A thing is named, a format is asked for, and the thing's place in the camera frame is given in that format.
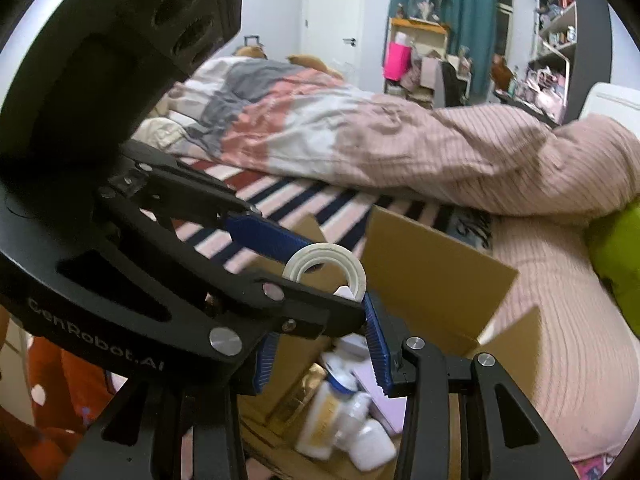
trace pink container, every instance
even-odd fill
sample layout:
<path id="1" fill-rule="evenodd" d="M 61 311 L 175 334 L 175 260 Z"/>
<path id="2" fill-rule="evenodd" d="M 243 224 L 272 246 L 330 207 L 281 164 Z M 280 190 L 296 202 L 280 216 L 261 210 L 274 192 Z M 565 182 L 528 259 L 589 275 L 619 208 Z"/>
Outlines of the pink container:
<path id="1" fill-rule="evenodd" d="M 400 81 L 411 66 L 411 47 L 399 43 L 389 44 L 385 62 L 385 79 Z"/>

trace roll of tape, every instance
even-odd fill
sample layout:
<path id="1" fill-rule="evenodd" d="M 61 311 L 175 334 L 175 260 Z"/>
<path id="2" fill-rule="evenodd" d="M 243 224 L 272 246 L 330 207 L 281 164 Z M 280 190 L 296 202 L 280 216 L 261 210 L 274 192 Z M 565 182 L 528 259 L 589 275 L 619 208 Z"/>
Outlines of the roll of tape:
<path id="1" fill-rule="evenodd" d="M 351 251 L 340 245 L 311 244 L 300 249 L 287 262 L 282 277 L 292 282 L 299 282 L 307 270 L 318 264 L 334 264 L 340 267 L 347 277 L 353 297 L 358 302 L 362 301 L 367 291 L 364 267 Z"/>

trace window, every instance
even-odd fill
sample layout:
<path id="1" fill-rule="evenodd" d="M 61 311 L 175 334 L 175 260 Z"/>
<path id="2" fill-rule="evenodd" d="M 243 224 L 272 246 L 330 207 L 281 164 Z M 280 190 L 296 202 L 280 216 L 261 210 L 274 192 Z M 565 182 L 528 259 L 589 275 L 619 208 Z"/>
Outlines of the window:
<path id="1" fill-rule="evenodd" d="M 504 56 L 508 62 L 513 23 L 513 0 L 498 0 L 497 5 L 494 52 L 500 56 Z"/>

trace pink and gray blanket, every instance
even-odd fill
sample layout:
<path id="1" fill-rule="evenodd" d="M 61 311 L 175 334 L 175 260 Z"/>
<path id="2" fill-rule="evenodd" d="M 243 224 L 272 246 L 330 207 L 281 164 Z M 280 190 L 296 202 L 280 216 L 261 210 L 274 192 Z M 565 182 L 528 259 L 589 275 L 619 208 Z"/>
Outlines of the pink and gray blanket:
<path id="1" fill-rule="evenodd" d="M 424 110 L 313 69 L 208 60 L 137 136 L 176 155 L 331 184 L 408 187 L 510 216 L 602 216 L 640 191 L 640 141 L 590 116 L 555 130 L 516 108 Z M 166 136 L 169 129 L 172 133 Z"/>

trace cardboard box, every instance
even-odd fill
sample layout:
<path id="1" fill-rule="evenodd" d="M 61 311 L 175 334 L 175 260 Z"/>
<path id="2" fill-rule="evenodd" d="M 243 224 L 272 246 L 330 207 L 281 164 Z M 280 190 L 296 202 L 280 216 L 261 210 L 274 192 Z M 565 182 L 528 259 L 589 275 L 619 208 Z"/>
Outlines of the cardboard box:
<path id="1" fill-rule="evenodd" d="M 324 241 L 312 216 L 293 230 Z M 445 354 L 471 357 L 480 351 L 491 352 L 532 398 L 540 342 L 540 315 L 536 310 L 489 344 L 478 345 L 478 336 L 509 291 L 516 270 L 447 235 L 380 208 L 375 208 L 369 219 L 362 263 L 367 288 L 382 297 L 390 313 L 406 321 L 412 335 L 433 342 Z M 254 266 L 274 273 L 281 273 L 284 268 L 265 258 L 258 258 Z M 304 282 L 333 292 L 344 284 L 344 277 L 325 266 L 305 275 Z M 283 336 L 265 392 L 239 399 L 245 447 L 284 479 L 391 479 L 394 463 L 363 474 L 338 450 L 328 462 L 298 454 L 293 448 L 306 410 L 282 437 L 268 429 L 269 416 L 278 402 L 329 345 L 326 338 L 304 341 Z M 460 426 L 457 399 L 451 397 L 450 478 L 456 479 L 460 477 Z"/>

